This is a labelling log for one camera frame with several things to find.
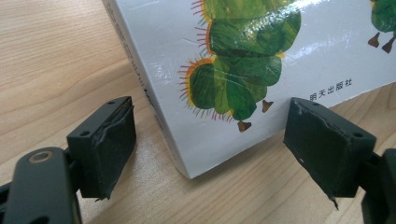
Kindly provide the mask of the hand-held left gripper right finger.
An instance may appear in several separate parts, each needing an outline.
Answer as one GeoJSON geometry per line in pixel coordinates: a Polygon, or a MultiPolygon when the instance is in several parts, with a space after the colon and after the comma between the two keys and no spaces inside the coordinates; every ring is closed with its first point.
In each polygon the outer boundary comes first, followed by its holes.
{"type": "Polygon", "coordinates": [[[284,144],[330,200],[353,198],[376,138],[329,108],[293,97],[284,144]]]}

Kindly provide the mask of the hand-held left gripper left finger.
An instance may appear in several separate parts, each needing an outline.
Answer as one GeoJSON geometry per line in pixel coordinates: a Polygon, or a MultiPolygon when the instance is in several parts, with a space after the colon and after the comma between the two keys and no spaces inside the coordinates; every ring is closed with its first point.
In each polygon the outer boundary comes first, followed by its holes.
{"type": "Polygon", "coordinates": [[[130,96],[106,102],[66,137],[69,155],[81,165],[78,189],[84,198],[110,198],[134,152],[136,132],[130,96]]]}

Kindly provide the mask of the white caterpillar picture book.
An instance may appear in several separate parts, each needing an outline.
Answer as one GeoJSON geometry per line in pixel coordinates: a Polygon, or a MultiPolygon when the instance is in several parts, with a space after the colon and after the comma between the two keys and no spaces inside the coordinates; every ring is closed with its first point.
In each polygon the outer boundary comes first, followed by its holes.
{"type": "Polygon", "coordinates": [[[396,82],[396,0],[102,0],[194,178],[326,106],[396,82]]]}

